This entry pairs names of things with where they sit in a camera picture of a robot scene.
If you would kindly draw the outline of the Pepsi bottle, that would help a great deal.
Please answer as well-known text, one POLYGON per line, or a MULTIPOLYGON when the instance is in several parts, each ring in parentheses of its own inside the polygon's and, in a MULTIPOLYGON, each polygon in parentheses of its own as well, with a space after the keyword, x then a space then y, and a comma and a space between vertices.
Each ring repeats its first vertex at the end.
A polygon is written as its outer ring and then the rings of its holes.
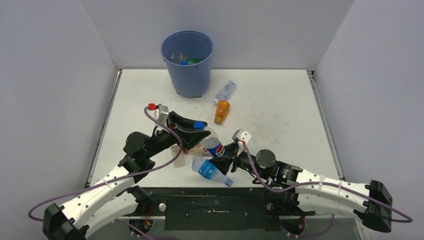
POLYGON ((220 158, 227 154, 227 151, 222 142, 219 140, 217 133, 212 128, 206 126, 201 121, 196 121, 193 124, 193 128, 196 130, 205 130, 210 132, 210 135, 204 138, 200 144, 206 151, 211 154, 213 158, 220 158))
POLYGON ((188 57, 181 52, 172 54, 170 60, 177 65, 188 65, 188 57))

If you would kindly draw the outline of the crushed blue-label water bottle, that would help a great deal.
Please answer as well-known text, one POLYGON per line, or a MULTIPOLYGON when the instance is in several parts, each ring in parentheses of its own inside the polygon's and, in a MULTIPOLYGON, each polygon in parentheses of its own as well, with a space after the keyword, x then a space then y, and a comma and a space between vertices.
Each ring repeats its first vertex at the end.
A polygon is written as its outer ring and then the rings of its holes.
POLYGON ((191 169, 205 179, 224 184, 227 187, 231 187, 234 183, 227 175, 224 175, 216 166, 210 163, 209 159, 204 157, 194 156, 191 169))

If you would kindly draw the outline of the green plastic bottle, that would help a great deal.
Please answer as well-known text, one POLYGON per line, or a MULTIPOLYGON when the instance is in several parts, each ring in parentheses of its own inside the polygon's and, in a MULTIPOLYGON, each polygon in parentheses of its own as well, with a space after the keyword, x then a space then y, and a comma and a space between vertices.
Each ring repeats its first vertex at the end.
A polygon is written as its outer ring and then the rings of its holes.
POLYGON ((202 62, 202 61, 204 61, 205 59, 204 58, 195 58, 195 57, 192 57, 192 58, 188 58, 187 60, 186 60, 186 62, 189 64, 189 65, 195 65, 195 64, 198 64, 198 63, 200 63, 200 62, 202 62))

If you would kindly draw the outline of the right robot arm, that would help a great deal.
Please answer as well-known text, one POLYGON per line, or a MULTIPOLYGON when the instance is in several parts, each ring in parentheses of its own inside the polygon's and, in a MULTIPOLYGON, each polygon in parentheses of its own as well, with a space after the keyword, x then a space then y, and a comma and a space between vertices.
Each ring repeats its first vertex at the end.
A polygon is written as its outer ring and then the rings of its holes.
POLYGON ((278 161, 268 149, 249 154, 240 142, 230 144, 230 148, 229 153, 211 159, 210 163, 223 174, 237 169, 247 171, 273 193, 285 190, 282 205, 287 213, 341 215, 377 232, 392 231, 393 198, 382 182, 351 183, 333 179, 278 161))

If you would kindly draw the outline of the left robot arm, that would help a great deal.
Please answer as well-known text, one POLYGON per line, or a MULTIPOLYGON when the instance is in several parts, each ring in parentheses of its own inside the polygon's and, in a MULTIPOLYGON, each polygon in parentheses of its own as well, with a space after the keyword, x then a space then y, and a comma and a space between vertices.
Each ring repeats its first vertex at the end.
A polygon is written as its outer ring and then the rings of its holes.
POLYGON ((196 147, 211 135, 200 128, 201 121, 184 118, 174 111, 153 117, 161 130, 155 135, 135 131, 128 135, 122 160, 96 185, 74 194, 74 198, 44 211, 42 232, 49 240, 85 240, 97 229, 124 215, 144 215, 149 201, 137 183, 148 173, 160 170, 151 160, 155 155, 179 146, 178 153, 196 147))

